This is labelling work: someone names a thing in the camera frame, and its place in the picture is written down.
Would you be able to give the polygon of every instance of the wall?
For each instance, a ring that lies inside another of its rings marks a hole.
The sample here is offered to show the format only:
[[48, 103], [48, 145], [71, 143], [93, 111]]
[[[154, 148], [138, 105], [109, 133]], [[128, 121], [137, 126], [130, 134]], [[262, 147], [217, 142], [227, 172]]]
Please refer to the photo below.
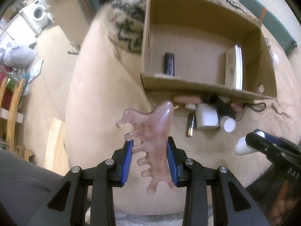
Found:
[[293, 69], [295, 70], [299, 84], [301, 85], [301, 26], [293, 12], [284, 0], [258, 0], [270, 10], [286, 27], [289, 33], [298, 43], [298, 47], [288, 56]]

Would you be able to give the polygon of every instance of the washing machine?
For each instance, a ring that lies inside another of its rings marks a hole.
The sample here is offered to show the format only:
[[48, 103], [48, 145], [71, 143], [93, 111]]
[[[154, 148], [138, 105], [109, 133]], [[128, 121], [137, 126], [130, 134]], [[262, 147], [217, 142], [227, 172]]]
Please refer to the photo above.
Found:
[[40, 35], [42, 30], [49, 24], [49, 14], [41, 0], [35, 0], [20, 11], [20, 15], [34, 31], [36, 36]]

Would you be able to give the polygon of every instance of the patterned fabric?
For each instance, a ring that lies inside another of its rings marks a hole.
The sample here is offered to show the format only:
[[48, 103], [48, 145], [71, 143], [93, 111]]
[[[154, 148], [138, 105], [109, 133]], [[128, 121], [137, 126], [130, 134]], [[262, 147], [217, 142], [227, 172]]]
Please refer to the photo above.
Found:
[[[235, 11], [261, 26], [259, 20], [236, 0], [207, 0]], [[141, 53], [146, 0], [114, 0], [109, 18], [109, 38], [122, 49]]]

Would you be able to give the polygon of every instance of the cardboard box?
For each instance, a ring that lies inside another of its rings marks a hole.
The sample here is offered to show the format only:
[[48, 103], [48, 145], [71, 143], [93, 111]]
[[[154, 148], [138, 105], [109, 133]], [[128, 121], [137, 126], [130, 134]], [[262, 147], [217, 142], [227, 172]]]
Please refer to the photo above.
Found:
[[[277, 97], [272, 58], [261, 23], [231, 4], [213, 0], [147, 0], [142, 60], [146, 91], [216, 93], [246, 100]], [[242, 48], [243, 90], [225, 87], [225, 53]], [[175, 77], [164, 55], [175, 54]], [[258, 93], [258, 87], [264, 92]]]
[[49, 1], [55, 2], [49, 3], [49, 11], [71, 45], [74, 47], [82, 45], [90, 25], [85, 19], [78, 0]]

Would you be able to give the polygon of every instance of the floor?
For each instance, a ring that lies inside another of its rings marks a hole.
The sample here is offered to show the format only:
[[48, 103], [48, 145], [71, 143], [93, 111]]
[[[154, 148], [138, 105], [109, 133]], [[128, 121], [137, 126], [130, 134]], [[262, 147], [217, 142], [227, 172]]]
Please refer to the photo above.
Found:
[[16, 142], [36, 155], [36, 164], [44, 166], [46, 145], [53, 117], [65, 120], [65, 106], [77, 55], [68, 54], [69, 41], [59, 26], [45, 29], [34, 48], [43, 58], [42, 71], [29, 84], [20, 112], [24, 123], [17, 124]]

